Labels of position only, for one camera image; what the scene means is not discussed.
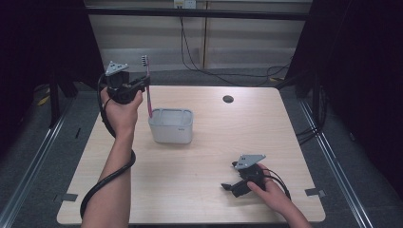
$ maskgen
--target wall outlet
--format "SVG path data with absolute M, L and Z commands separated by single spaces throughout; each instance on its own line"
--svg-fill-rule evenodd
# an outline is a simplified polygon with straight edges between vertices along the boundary
M 174 9 L 184 9 L 184 0 L 174 0 Z
M 196 9 L 196 0 L 184 0 L 184 8 L 185 9 Z

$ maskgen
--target horizontal bar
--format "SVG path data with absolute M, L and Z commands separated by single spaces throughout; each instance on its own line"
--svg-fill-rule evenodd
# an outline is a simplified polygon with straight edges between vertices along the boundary
M 139 9 L 121 7 L 46 8 L 48 12 L 74 11 L 91 15 L 169 16 L 306 21 L 307 13 L 232 11 L 212 9 Z

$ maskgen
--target person's right arm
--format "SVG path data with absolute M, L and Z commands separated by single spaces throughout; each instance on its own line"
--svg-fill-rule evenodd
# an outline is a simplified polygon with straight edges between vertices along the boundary
M 265 175 L 270 175 L 270 172 L 264 165 L 259 164 L 259 166 L 263 169 Z M 265 178 L 264 182 L 266 191 L 263 191 L 251 181 L 249 181 L 247 184 L 254 193 L 263 199 L 264 203 L 268 207 L 280 213 L 287 220 L 291 228 L 312 227 L 306 217 L 290 201 L 290 199 L 285 196 L 284 192 L 272 179 Z

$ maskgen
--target table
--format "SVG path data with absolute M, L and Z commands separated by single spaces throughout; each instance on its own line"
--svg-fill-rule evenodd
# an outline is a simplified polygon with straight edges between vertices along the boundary
M 193 140 L 189 144 L 154 142 L 144 93 L 133 143 L 137 161 L 131 169 L 130 223 L 284 222 L 254 193 L 235 198 L 221 187 L 222 182 L 240 181 L 231 162 L 242 154 L 266 155 L 260 162 L 281 176 L 307 219 L 325 219 L 319 197 L 305 193 L 315 186 L 276 89 L 152 86 L 150 90 L 154 108 L 192 110 Z M 226 103 L 225 95 L 234 102 Z M 67 190 L 77 194 L 77 200 L 63 202 L 58 222 L 81 223 L 81 201 L 99 178 L 112 144 L 113 138 L 98 117 Z

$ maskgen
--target plastic container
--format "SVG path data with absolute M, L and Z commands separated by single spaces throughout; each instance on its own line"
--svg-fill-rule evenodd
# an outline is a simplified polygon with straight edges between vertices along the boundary
M 193 113 L 188 109 L 155 108 L 148 124 L 157 143 L 192 142 Z

